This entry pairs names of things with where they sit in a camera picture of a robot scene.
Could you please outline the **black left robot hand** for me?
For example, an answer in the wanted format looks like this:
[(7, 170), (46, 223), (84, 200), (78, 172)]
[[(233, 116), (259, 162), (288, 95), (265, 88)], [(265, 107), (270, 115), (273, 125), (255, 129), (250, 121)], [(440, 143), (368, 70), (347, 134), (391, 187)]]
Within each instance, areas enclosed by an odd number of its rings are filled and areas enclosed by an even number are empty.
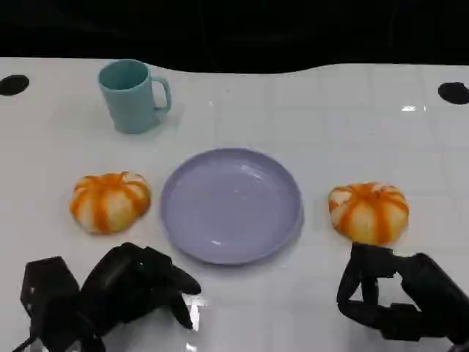
[(80, 311), (100, 336), (161, 307), (168, 308), (184, 328), (192, 329), (182, 296), (201, 292), (200, 284), (169, 256), (124, 243), (111, 249), (86, 278)]

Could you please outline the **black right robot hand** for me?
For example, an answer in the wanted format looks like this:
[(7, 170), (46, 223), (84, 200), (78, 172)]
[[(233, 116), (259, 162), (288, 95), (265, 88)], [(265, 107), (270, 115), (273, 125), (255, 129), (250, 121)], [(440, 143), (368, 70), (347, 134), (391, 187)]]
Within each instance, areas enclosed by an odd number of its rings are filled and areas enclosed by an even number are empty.
[[(410, 304), (379, 305), (380, 278), (399, 274)], [(341, 314), (378, 330), (386, 340), (446, 338), (453, 351), (468, 350), (468, 296), (428, 255), (354, 243), (336, 295)]]

